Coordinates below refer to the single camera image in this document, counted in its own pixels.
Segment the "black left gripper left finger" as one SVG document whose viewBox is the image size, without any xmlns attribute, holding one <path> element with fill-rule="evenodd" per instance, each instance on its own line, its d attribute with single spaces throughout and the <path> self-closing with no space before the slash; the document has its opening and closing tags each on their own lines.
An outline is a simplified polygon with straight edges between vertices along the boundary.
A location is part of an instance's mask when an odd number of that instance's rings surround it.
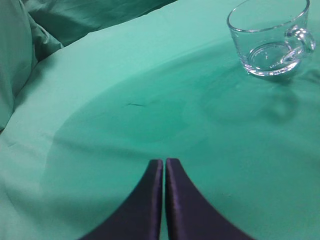
<svg viewBox="0 0 320 240">
<path fill-rule="evenodd" d="M 82 240 L 158 240 L 163 203 L 163 161 L 148 162 L 125 201 Z"/>
</svg>

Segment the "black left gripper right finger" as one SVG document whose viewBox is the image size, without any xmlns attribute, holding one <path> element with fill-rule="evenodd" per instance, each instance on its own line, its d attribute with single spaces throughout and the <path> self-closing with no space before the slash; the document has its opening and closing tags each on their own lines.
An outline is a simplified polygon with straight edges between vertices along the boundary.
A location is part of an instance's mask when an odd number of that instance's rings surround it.
<svg viewBox="0 0 320 240">
<path fill-rule="evenodd" d="M 200 193 L 177 158 L 165 164 L 165 215 L 170 240 L 251 240 Z"/>
</svg>

